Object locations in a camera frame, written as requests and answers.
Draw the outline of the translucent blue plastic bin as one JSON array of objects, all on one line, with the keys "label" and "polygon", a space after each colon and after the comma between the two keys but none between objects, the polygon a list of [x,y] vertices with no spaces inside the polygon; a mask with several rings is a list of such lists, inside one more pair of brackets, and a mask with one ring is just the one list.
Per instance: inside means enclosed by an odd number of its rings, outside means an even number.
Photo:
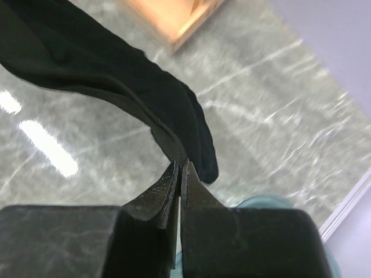
[{"label": "translucent blue plastic bin", "polygon": [[[286,199],[275,195],[257,195],[250,197],[241,202],[239,205],[237,205],[237,208],[294,209],[294,207]],[[341,278],[342,274],[338,263],[336,262],[335,258],[328,250],[328,248],[324,247],[324,249],[327,261],[330,266],[330,270],[332,272],[332,277]],[[175,270],[171,271],[170,277],[171,278],[183,277],[181,251],[179,251],[176,255]]]}]

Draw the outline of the wooden clothes rack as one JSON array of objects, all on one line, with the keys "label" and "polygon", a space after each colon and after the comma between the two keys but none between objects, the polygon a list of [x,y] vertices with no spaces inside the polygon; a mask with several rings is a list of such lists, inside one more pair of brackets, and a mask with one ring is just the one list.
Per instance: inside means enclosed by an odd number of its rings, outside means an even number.
[{"label": "wooden clothes rack", "polygon": [[116,4],[169,54],[174,54],[223,1],[120,0]]}]

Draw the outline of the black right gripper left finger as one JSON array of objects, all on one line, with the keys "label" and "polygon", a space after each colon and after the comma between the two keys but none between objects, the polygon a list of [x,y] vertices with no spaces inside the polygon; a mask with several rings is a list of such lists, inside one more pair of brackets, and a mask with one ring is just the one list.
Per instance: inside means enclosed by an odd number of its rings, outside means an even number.
[{"label": "black right gripper left finger", "polygon": [[179,165],[123,206],[1,210],[2,277],[169,277]]}]

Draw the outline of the black boxer underwear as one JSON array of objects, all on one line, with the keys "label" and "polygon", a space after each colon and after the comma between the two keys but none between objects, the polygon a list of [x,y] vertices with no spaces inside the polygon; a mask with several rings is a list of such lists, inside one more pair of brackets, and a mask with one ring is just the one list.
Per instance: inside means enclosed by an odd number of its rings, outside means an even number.
[{"label": "black boxer underwear", "polygon": [[219,174],[195,93],[69,1],[2,1],[1,65],[47,89],[99,98],[149,125],[170,160]]}]

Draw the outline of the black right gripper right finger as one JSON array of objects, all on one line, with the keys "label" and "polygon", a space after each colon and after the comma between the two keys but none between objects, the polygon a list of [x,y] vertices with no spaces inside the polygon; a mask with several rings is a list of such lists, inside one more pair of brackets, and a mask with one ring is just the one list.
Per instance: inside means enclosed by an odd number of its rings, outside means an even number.
[{"label": "black right gripper right finger", "polygon": [[184,277],[332,277],[305,211],[228,208],[191,162],[183,167],[180,216]]}]

